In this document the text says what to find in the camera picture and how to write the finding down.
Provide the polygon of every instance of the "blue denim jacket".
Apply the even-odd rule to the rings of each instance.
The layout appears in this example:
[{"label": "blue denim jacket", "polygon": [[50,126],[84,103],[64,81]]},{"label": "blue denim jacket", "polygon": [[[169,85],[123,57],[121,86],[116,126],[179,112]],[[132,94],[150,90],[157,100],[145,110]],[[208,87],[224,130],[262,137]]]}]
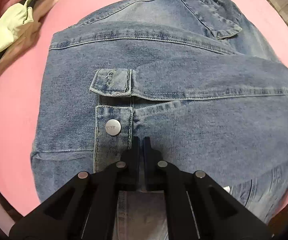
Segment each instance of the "blue denim jacket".
[{"label": "blue denim jacket", "polygon": [[183,171],[247,182],[288,161],[288,69],[231,0],[108,5],[53,36],[31,154],[41,201],[119,160],[132,136]]}]

